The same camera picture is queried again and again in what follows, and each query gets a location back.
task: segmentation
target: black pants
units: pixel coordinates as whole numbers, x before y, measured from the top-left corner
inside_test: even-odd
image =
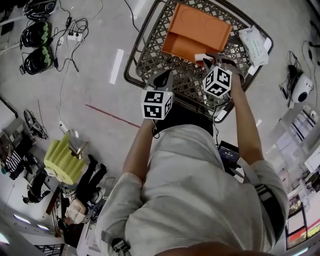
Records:
[[[211,136],[214,135],[213,122],[206,116],[189,110],[177,103],[172,105],[172,109],[164,120],[159,120],[156,123],[154,134],[163,131],[164,129],[180,126],[180,125],[195,125],[205,129]]]
[[[39,172],[33,180],[31,189],[36,198],[41,197],[41,188],[46,181],[46,177],[47,177],[46,173]]]
[[[106,169],[100,169],[91,179],[91,176],[94,173],[95,169],[96,165],[92,165],[90,163],[88,169],[82,176],[75,190],[76,198],[79,199],[84,206],[87,206],[87,202],[92,198],[93,194],[95,193],[97,185],[102,180],[104,175],[107,173]]]

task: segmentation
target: orange box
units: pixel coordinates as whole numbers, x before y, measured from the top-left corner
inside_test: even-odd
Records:
[[[231,29],[217,17],[178,3],[161,50],[195,63],[195,54],[222,52]]]

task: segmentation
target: white package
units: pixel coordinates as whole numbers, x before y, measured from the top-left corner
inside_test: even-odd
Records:
[[[253,66],[268,64],[269,55],[258,29],[254,26],[242,29],[239,31],[239,37]]]

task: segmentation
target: person's hand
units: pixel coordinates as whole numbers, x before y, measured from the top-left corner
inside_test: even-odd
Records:
[[[233,67],[231,64],[225,64],[224,65],[226,70],[230,70]],[[238,94],[241,94],[243,92],[242,87],[241,87],[241,80],[240,80],[240,75],[237,73],[232,73],[232,79],[231,79],[231,97],[234,98]]]

